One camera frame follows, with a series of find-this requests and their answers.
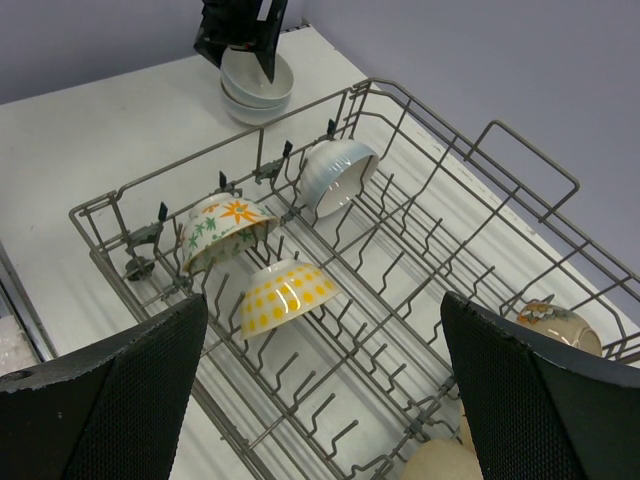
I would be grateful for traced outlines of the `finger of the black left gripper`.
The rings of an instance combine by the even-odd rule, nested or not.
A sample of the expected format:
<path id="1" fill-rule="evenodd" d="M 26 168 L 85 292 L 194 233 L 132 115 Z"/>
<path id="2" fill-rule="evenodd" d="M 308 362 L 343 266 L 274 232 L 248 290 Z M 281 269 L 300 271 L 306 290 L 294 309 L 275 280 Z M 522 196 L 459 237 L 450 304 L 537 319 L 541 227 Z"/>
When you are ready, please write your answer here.
<path id="1" fill-rule="evenodd" d="M 259 19 L 262 0 L 251 1 L 248 51 L 258 60 L 270 83 L 275 78 L 275 57 L 282 23 L 285 17 L 287 0 L 273 0 L 264 19 Z"/>
<path id="2" fill-rule="evenodd" d="M 226 41 L 232 33 L 229 22 L 234 15 L 234 2 L 204 1 L 201 15 L 202 19 L 193 45 L 194 50 L 219 68 L 222 55 L 227 48 Z"/>

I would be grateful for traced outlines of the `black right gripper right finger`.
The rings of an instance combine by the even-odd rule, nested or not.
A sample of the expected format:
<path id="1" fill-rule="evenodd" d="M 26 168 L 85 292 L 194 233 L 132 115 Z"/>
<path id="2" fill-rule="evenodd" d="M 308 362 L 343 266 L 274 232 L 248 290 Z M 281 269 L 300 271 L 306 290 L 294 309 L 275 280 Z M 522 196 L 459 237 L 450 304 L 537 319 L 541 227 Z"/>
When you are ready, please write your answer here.
<path id="1" fill-rule="evenodd" d="M 637 368 L 452 291 L 440 318 L 484 478 L 638 478 Z"/>

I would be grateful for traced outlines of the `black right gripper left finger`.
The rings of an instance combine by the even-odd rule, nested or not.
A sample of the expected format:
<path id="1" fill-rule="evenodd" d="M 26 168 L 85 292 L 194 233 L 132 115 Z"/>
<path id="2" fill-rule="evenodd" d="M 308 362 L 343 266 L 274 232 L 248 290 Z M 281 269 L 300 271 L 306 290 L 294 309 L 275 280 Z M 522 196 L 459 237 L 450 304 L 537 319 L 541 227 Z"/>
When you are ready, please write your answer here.
<path id="1" fill-rule="evenodd" d="M 166 479 L 207 329 L 195 294 L 1 378 L 4 479 Z"/>

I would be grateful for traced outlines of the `light blue bowl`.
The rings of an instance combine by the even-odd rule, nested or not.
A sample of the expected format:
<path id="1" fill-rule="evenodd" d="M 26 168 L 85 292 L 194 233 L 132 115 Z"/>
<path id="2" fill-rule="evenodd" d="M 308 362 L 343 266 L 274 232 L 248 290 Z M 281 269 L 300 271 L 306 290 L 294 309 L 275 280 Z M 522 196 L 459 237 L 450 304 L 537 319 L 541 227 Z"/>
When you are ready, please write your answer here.
<path id="1" fill-rule="evenodd" d="M 271 107 L 252 107 L 235 100 L 223 85 L 220 85 L 222 103 L 227 113 L 235 120 L 251 126 L 264 125 L 283 115 L 289 100 Z"/>
<path id="2" fill-rule="evenodd" d="M 230 48 L 222 55 L 220 70 L 224 89 L 243 105 L 271 108 L 291 97 L 294 73 L 280 54 L 275 57 L 273 80 L 267 77 L 253 53 Z"/>

